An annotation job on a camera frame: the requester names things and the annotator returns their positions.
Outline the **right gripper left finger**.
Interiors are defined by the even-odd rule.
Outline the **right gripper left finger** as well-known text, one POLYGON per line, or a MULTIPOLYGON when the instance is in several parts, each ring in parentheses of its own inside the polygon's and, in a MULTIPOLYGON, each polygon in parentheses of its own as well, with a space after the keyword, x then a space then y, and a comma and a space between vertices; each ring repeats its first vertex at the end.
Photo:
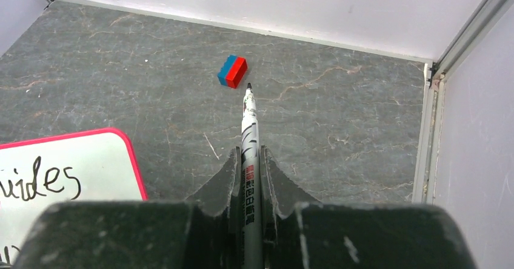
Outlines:
POLYGON ((183 201, 81 201, 49 206, 14 268, 239 268, 241 150, 183 201))

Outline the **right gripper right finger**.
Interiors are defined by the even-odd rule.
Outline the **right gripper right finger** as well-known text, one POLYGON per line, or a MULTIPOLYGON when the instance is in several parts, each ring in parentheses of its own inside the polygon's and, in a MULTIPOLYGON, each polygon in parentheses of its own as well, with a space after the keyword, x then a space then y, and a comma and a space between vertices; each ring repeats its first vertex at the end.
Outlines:
POLYGON ((269 268, 475 268, 456 222, 427 204, 323 203, 261 147, 269 268))

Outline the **white whiteboard marker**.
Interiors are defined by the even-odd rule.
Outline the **white whiteboard marker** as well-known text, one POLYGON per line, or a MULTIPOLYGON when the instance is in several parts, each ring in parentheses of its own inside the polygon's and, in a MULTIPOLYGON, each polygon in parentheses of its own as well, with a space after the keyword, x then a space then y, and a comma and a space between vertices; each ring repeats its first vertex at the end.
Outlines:
POLYGON ((241 267, 264 268, 259 129, 256 99, 250 83, 243 99, 241 136, 241 267))

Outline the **pink framed whiteboard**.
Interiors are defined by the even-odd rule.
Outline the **pink framed whiteboard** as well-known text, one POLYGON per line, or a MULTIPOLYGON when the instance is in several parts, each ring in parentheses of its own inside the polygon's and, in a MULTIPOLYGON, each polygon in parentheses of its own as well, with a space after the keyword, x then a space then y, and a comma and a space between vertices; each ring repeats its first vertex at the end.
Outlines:
POLYGON ((1 144, 1 263, 14 263, 32 223, 54 203, 147 199, 133 145, 120 129, 1 144))

